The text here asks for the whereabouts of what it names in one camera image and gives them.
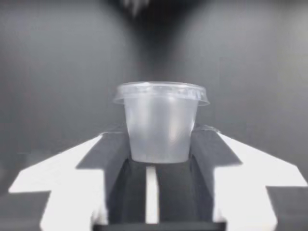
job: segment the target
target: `white plastic part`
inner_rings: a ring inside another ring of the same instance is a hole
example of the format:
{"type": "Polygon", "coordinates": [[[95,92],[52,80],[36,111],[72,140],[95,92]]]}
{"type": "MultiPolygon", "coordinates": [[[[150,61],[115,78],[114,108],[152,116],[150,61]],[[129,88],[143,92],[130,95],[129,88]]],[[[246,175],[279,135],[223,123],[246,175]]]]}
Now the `white plastic part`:
{"type": "Polygon", "coordinates": [[[133,160],[188,160],[198,104],[208,104],[205,88],[172,82],[128,83],[118,87],[115,97],[115,102],[123,101],[133,160]]]}
{"type": "Polygon", "coordinates": [[[131,82],[117,88],[115,103],[123,103],[124,99],[139,98],[143,95],[153,97],[174,97],[178,99],[197,100],[199,105],[208,105],[204,87],[178,82],[131,82]]]}

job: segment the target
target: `plastic cup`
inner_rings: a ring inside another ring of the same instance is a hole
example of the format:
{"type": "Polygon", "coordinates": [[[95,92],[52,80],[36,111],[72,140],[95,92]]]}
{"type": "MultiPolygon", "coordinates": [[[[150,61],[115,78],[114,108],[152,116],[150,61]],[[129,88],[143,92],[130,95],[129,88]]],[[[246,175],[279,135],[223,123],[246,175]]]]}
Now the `plastic cup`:
{"type": "Polygon", "coordinates": [[[209,104],[203,87],[176,82],[133,82],[118,86],[124,103],[132,159],[179,163],[189,157],[198,105],[209,104]]]}

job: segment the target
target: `dark wall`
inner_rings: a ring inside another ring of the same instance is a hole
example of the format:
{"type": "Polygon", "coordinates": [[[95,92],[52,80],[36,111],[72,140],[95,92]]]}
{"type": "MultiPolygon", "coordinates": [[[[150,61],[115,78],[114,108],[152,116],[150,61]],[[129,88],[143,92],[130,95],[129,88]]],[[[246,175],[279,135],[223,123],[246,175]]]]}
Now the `dark wall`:
{"type": "Polygon", "coordinates": [[[308,176],[308,4],[168,2],[135,20],[104,1],[2,3],[6,150],[58,151],[123,121],[120,83],[182,81],[207,88],[198,122],[308,176]]]}

